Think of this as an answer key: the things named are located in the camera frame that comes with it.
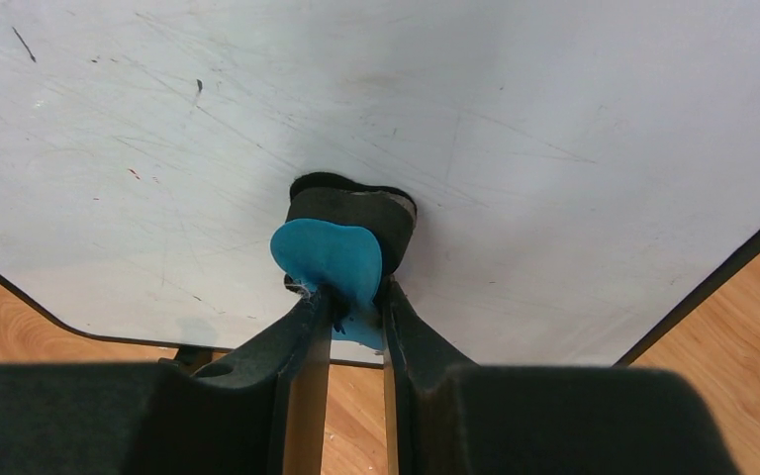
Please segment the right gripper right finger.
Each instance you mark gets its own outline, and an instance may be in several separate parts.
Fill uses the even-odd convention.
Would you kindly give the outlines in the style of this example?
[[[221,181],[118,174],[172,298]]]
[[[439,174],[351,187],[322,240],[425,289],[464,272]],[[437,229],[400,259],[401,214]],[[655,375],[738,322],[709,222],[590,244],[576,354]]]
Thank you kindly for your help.
[[[393,474],[734,474],[713,416],[650,368],[480,365],[379,294]]]

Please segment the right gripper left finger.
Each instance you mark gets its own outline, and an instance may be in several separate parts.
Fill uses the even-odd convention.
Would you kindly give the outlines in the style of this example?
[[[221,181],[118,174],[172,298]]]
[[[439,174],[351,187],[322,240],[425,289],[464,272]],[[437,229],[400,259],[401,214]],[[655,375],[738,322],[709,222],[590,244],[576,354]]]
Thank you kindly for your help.
[[[0,474],[317,474],[333,291],[222,358],[0,364]]]

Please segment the blue black whiteboard eraser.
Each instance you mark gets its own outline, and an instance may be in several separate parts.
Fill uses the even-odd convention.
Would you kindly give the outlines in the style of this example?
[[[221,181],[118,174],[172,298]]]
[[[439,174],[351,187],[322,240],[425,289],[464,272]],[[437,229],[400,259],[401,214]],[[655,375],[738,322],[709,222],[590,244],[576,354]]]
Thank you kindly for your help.
[[[291,184],[289,201],[270,240],[286,287],[306,296],[335,290],[343,308],[333,338],[381,351],[375,298],[404,259],[417,222],[415,200],[391,186],[312,172]]]

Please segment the white whiteboard black frame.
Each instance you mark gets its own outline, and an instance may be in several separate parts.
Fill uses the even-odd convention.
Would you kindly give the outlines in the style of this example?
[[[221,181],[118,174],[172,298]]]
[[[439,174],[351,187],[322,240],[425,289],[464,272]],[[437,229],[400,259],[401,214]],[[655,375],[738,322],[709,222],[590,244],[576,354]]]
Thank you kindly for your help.
[[[316,170],[469,357],[613,363],[760,230],[760,1],[0,1],[0,275],[72,329],[261,332]]]

